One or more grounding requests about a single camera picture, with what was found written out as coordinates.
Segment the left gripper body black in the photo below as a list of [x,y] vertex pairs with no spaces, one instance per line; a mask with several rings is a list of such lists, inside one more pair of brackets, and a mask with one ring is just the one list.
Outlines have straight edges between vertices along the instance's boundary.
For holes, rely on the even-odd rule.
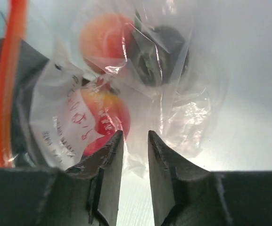
[[[3,39],[0,38],[0,51]],[[11,153],[16,167],[47,166],[29,125],[31,101],[35,82],[48,58],[26,41],[19,44],[18,61],[10,101]]]

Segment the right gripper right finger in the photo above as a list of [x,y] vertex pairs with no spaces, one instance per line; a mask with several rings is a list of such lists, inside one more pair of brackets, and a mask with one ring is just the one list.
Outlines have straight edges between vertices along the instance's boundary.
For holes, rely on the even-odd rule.
[[208,171],[148,132],[157,226],[272,226],[272,171]]

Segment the clear zip top bag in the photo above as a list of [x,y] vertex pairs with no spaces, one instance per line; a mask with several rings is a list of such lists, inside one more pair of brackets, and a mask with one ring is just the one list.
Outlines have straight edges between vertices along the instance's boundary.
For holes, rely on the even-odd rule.
[[[124,171],[148,171],[147,133],[155,131],[182,156],[195,157],[218,118],[228,77],[205,41],[218,24],[217,0],[0,0],[5,25],[0,59],[0,167],[14,168],[10,141],[10,101],[20,42],[26,41],[48,58],[33,88],[29,125],[48,166],[66,170],[87,156],[62,141],[59,117],[68,98],[79,89],[108,91],[127,106],[131,124],[124,137]],[[135,80],[125,58],[104,74],[94,72],[80,48],[81,29],[93,18],[118,13],[141,31],[169,25],[176,28],[190,53],[188,70],[158,87]]]

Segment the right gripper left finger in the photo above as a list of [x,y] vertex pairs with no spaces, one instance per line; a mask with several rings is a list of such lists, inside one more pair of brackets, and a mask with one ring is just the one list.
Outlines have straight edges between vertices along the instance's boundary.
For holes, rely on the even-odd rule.
[[123,153],[117,131],[67,171],[0,168],[0,226],[116,225]]

